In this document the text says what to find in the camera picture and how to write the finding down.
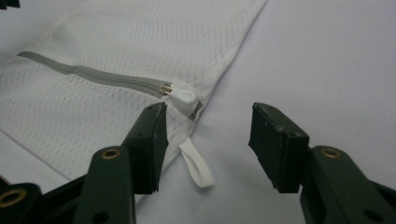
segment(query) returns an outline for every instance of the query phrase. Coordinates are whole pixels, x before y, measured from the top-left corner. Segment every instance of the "white cloth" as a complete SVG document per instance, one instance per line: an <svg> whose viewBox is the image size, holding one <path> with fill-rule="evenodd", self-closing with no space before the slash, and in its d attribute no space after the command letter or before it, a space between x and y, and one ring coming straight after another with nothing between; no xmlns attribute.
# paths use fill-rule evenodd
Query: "white cloth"
<svg viewBox="0 0 396 224"><path fill-rule="evenodd" d="M64 15L26 51L69 66L172 82L193 91L204 108L265 2L98 0ZM19 57L0 73L0 128L71 180L87 172L95 150L119 145L143 108L162 100ZM168 107L163 167L193 126Z"/></svg>

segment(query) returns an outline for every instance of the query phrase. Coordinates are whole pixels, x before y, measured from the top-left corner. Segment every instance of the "white fabric loop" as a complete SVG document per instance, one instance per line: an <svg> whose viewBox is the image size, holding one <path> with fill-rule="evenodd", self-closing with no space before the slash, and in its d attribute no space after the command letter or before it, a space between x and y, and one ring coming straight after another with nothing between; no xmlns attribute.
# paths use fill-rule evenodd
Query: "white fabric loop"
<svg viewBox="0 0 396 224"><path fill-rule="evenodd" d="M187 138L186 141L180 144L180 149L195 183L200 188L208 188L213 186L212 174L210 174L204 159L192 144L191 139Z"/></svg>

